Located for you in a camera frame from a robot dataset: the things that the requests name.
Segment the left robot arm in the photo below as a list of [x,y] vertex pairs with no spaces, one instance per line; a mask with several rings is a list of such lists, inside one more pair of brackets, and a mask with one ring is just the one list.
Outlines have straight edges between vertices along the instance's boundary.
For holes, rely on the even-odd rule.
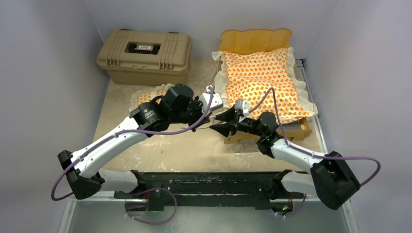
[[118,172],[103,167],[153,135],[194,132],[222,105],[221,96],[212,86],[200,96],[194,96],[193,90],[184,84],[170,87],[164,95],[140,104],[118,126],[89,146],[75,152],[60,152],[58,159],[64,171],[52,187],[52,200],[71,195],[83,200],[99,191],[123,192],[134,199],[142,197],[145,185],[137,171]]

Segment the wooden pet bed frame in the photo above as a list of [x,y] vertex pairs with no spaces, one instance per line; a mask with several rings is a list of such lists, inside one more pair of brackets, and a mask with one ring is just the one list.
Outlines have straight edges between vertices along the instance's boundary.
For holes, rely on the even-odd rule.
[[[240,55],[255,53],[258,51],[272,51],[279,48],[291,47],[289,40],[292,37],[292,31],[289,29],[277,30],[229,30],[221,35],[221,43],[217,51],[228,51]],[[307,119],[298,120],[306,126],[305,130],[286,131],[281,127],[278,128],[280,135],[286,135],[290,141],[304,140],[312,130],[309,128]]]

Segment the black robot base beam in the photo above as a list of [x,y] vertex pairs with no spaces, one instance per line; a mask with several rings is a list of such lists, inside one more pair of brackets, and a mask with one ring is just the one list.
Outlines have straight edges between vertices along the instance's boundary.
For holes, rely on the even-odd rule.
[[280,188],[278,172],[145,172],[139,176],[135,191],[114,193],[115,199],[144,200],[149,211],[166,206],[179,207],[253,207],[256,210],[281,209],[289,194]]

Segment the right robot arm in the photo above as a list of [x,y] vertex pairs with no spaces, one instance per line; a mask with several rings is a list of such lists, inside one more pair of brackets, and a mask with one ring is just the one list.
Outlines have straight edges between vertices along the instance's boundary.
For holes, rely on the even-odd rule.
[[258,119],[240,120],[240,114],[231,108],[216,118],[222,124],[210,128],[221,135],[229,137],[238,131],[257,135],[256,145],[262,154],[303,170],[298,173],[286,169],[276,175],[272,200],[289,193],[301,193],[315,196],[329,209],[337,210],[360,190],[360,182],[338,152],[319,153],[290,142],[278,134],[279,125],[274,113],[264,112]]

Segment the orange patterned white blanket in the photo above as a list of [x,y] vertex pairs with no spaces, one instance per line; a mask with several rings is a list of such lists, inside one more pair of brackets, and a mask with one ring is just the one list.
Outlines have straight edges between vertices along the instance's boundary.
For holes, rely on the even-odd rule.
[[287,124],[317,115],[306,83],[295,74],[293,52],[292,47],[246,55],[213,52],[212,58],[219,64],[213,75],[214,90],[223,100],[223,107],[213,113],[226,111],[243,99],[249,102],[252,119],[272,112],[279,114],[282,124]]

